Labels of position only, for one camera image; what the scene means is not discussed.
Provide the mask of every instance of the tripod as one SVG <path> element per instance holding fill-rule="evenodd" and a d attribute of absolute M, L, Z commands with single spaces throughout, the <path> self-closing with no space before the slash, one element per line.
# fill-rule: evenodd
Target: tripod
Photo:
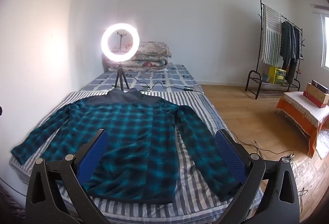
<path fill-rule="evenodd" d="M 127 33 L 126 34 L 119 34 L 119 35 L 120 35 L 120 55 L 121 55 L 121 42 L 122 42 L 122 38 L 124 36 L 126 36 Z M 123 91 L 123 82 L 122 82 L 122 77 L 123 77 L 124 78 L 124 81 L 126 82 L 126 86 L 129 89 L 127 78 L 126 78 L 126 75 L 125 75 L 125 73 L 124 73 L 124 71 L 122 69 L 122 65 L 121 64 L 118 64 L 117 68 L 118 68 L 118 73 L 116 74 L 116 83 L 114 85 L 114 88 L 117 87 L 117 85 L 118 85 L 118 79 L 120 78 L 120 88 Z"/>

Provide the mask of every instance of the baseboard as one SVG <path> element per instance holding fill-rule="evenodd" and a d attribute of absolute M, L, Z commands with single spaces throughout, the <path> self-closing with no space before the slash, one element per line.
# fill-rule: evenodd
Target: baseboard
<path fill-rule="evenodd" d="M 220 82 L 205 82 L 197 81 L 199 85 L 215 85 L 215 86 L 246 86 L 245 84 L 236 84 L 236 83 L 220 83 Z"/>

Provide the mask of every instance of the teal plaid shirt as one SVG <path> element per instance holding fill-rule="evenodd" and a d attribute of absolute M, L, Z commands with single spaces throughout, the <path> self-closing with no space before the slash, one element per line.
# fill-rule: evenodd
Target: teal plaid shirt
<path fill-rule="evenodd" d="M 231 198 L 239 183 L 193 109 L 136 89 L 127 93 L 114 89 L 63 106 L 11 153 L 24 164 L 59 129 L 42 157 L 61 160 L 76 153 L 102 128 L 110 143 L 93 176 L 83 184 L 88 194 L 123 202 L 166 204 L 174 199 L 179 170 L 175 127 L 210 189 L 221 199 Z"/>

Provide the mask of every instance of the blue gripper pad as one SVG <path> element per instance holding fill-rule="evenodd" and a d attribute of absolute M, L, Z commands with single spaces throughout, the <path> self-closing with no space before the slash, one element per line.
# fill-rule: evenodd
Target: blue gripper pad
<path fill-rule="evenodd" d="M 222 131 L 215 135 L 216 146 L 234 179 L 244 184 L 247 180 L 247 167 Z"/>
<path fill-rule="evenodd" d="M 109 135 L 104 130 L 78 164 L 77 179 L 81 185 L 92 177 L 99 161 L 106 152 L 108 144 Z"/>

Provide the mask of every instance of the ring light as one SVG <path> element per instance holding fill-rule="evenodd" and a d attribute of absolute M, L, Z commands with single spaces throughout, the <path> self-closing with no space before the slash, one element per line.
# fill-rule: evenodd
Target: ring light
<path fill-rule="evenodd" d="M 118 55 L 118 54 L 114 54 L 110 51 L 109 46 L 108 46 L 108 39 L 111 36 L 111 34 L 113 34 L 115 31 L 122 30 L 122 29 L 129 32 L 131 34 L 131 36 L 133 37 L 133 46 L 126 54 Z M 107 30 L 105 31 L 105 33 L 103 34 L 102 41 L 101 41 L 101 47 L 102 47 L 102 50 L 103 50 L 103 53 L 105 54 L 105 56 L 108 57 L 110 60 L 115 61 L 115 62 L 124 62 L 124 61 L 132 58 L 133 55 L 135 55 L 135 53 L 137 52 L 137 49 L 139 47 L 139 35 L 137 33 L 137 30 L 129 24 L 126 24 L 126 23 L 114 24 L 114 25 L 108 27 Z"/>

